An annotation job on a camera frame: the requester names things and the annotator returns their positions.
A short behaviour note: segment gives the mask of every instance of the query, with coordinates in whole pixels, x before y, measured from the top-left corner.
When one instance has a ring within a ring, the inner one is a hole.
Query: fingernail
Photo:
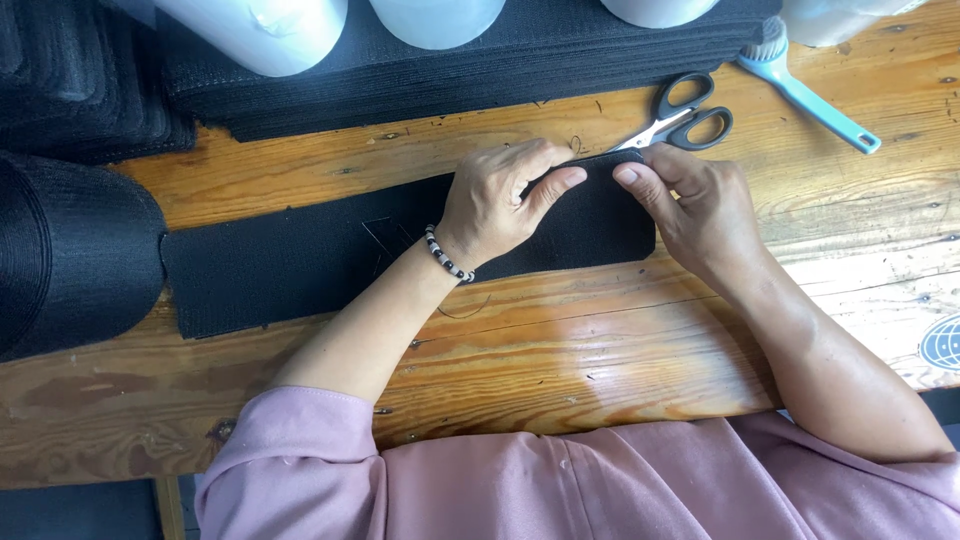
[[[587,179],[587,171],[585,171],[584,169],[574,169],[574,171],[571,172],[566,177],[566,185],[569,187],[573,187],[574,185],[579,184],[580,182],[586,179]]]
[[[636,173],[630,169],[623,169],[614,176],[618,182],[624,185],[630,185],[636,182]]]

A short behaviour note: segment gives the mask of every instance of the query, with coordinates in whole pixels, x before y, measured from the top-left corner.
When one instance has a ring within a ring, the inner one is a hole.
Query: forearm
[[[376,402],[403,352],[458,282],[419,240],[297,351],[273,386],[312,386]]]
[[[886,363],[766,260],[741,285],[720,285],[763,348],[791,416],[817,437],[878,462],[953,450],[920,397]]]

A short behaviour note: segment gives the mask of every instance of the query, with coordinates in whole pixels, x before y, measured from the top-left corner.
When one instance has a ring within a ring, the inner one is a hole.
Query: black scissor handle
[[[723,128],[720,130],[720,133],[707,142],[690,142],[690,130],[713,116],[718,116],[720,120],[723,121]],[[698,110],[689,120],[670,131],[666,136],[666,141],[677,148],[683,148],[689,152],[706,150],[723,140],[727,134],[730,133],[730,128],[732,127],[733,114],[730,112],[730,109],[726,107],[714,107],[710,110]]]
[[[693,81],[697,84],[697,95],[694,96],[693,99],[687,100],[679,105],[670,105],[670,92],[672,92],[673,89],[680,83],[685,83],[687,81]],[[670,84],[660,87],[660,90],[657,92],[657,96],[654,98],[654,107],[656,107],[654,112],[657,114],[657,118],[665,120],[681,110],[696,109],[701,103],[709,98],[710,94],[712,93],[713,78],[710,77],[709,74],[699,71],[685,73],[671,81]]]

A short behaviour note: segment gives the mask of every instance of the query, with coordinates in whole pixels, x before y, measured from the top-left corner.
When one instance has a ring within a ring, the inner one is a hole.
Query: black mesh fabric
[[[658,84],[712,71],[780,11],[780,0],[722,0],[680,27],[650,30],[599,0],[507,0],[477,39],[428,51],[395,38],[368,0],[350,0],[340,40],[283,78],[240,67],[168,16],[157,18],[175,105],[238,140],[297,135]]]
[[[0,361],[110,339],[163,286],[153,197],[104,169],[0,151]]]
[[[478,268],[476,280],[649,256],[654,222],[612,178],[619,163],[641,160],[627,150],[578,161],[588,180],[561,197],[529,240]],[[344,307],[440,221],[452,180],[168,234],[160,252],[180,334],[207,337]]]
[[[89,0],[4,4],[0,148],[95,164],[194,146],[153,30]]]

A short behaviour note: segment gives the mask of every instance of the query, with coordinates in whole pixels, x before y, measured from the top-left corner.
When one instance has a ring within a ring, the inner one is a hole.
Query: cleaning brush
[[[747,45],[737,55],[737,63],[747,71],[764,79],[797,107],[827,126],[840,138],[864,154],[872,154],[880,147],[880,139],[850,120],[843,112],[824,101],[813,90],[793,78],[786,67],[786,24],[778,16],[763,22],[763,42]]]

